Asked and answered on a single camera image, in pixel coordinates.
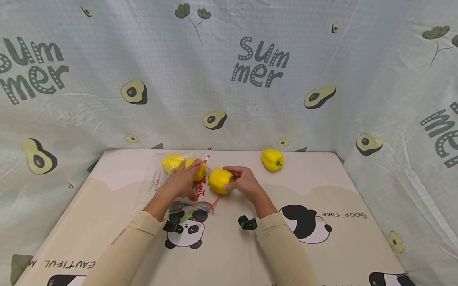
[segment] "black clip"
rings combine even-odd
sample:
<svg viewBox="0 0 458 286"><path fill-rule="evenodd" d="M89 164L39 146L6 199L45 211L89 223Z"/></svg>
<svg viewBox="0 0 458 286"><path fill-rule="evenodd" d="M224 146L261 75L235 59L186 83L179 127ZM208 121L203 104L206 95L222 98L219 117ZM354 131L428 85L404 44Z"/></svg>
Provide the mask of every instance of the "black clip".
<svg viewBox="0 0 458 286"><path fill-rule="evenodd" d="M162 229L165 230L166 232L175 232L179 224L180 224L179 217L174 216L169 221L166 221Z"/></svg>
<svg viewBox="0 0 458 286"><path fill-rule="evenodd" d="M241 216L238 221L242 229L255 230L257 228L256 218L249 220L246 216Z"/></svg>

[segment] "person's left hand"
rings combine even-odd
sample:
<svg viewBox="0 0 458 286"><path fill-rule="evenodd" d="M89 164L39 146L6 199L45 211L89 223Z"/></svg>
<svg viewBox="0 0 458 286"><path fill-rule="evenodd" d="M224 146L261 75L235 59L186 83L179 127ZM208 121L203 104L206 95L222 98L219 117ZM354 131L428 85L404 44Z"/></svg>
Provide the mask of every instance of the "person's left hand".
<svg viewBox="0 0 458 286"><path fill-rule="evenodd" d="M183 161L178 170L174 169L164 184L159 187L158 193L162 192L172 196L173 200L180 197L196 201L197 194L192 189L192 183L194 175L199 169L197 165L199 162L200 160L197 159L188 168L185 168L185 161Z"/></svg>

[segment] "person's right hand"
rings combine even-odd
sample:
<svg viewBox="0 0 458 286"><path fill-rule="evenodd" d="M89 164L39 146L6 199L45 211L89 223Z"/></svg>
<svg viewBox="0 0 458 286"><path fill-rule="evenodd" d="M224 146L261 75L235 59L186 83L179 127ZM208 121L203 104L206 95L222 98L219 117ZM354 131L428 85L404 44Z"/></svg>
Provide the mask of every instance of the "person's right hand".
<svg viewBox="0 0 458 286"><path fill-rule="evenodd" d="M262 219L277 212L269 196L262 189L250 168L227 166L223 168L232 173L234 181L224 185L226 190L238 189L254 205L257 216Z"/></svg>
<svg viewBox="0 0 458 286"><path fill-rule="evenodd" d="M223 168L232 173L234 181L225 185L226 190L239 189L246 198L254 203L256 199L266 193L258 183L250 168L239 166L226 166Z"/></svg>

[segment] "play mat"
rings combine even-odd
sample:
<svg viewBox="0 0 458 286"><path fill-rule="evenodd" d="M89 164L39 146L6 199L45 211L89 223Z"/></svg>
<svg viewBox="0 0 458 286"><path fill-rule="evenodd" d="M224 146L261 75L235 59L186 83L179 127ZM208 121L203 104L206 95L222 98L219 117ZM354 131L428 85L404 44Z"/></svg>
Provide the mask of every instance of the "play mat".
<svg viewBox="0 0 458 286"><path fill-rule="evenodd" d="M18 285L80 285L103 250L154 196L164 181L160 159L170 152L189 151L106 151ZM208 154L209 172L226 165L252 169L303 243L320 285L414 286L335 154L284 152L285 166L276 173L264 169L258 151ZM199 200L213 195L204 185ZM176 201L171 208L180 204L189 207ZM255 213L233 191L214 211L194 211L180 223L184 229L196 226L197 232L162 231L133 285L275 285L255 231L242 230L237 222L242 215L253 218Z"/></svg>

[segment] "hand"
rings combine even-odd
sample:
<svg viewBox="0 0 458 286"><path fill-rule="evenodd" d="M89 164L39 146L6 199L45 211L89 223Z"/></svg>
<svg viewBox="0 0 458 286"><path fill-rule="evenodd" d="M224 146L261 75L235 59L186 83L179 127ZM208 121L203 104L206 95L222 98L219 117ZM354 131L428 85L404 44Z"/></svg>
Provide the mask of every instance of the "hand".
<svg viewBox="0 0 458 286"><path fill-rule="evenodd" d="M164 184L159 187L158 193L170 195L173 200L180 197L196 201L197 194L192 189L192 183L194 175L199 169L197 167L199 162L200 160L197 159L188 168L185 168L185 161L183 161L178 170L172 170Z"/></svg>
<svg viewBox="0 0 458 286"><path fill-rule="evenodd" d="M226 190L239 189L252 203L260 196L266 195L250 168L227 166L223 169L231 172L234 178L233 182L224 186Z"/></svg>
<svg viewBox="0 0 458 286"><path fill-rule="evenodd" d="M239 166L227 166L223 168L232 173L234 181L225 185L226 190L237 188L253 204L259 219L277 212L277 209L270 201L269 196L261 188L261 185L253 175L250 168Z"/></svg>
<svg viewBox="0 0 458 286"><path fill-rule="evenodd" d="M192 179L198 170L197 163L199 161L195 160L188 168L185 168L183 161L178 170L172 171L143 210L162 222L167 209L177 197L197 200L197 195L192 190Z"/></svg>

